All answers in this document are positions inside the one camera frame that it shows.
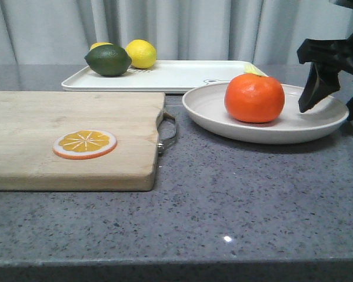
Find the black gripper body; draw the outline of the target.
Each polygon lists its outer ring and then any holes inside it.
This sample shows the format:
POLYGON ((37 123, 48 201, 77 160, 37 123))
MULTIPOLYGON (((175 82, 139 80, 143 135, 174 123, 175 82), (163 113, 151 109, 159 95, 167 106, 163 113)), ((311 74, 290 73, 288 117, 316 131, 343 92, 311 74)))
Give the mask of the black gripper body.
POLYGON ((306 39, 297 55, 301 64, 310 62, 321 75, 340 71, 353 75, 353 33, 346 39, 306 39))

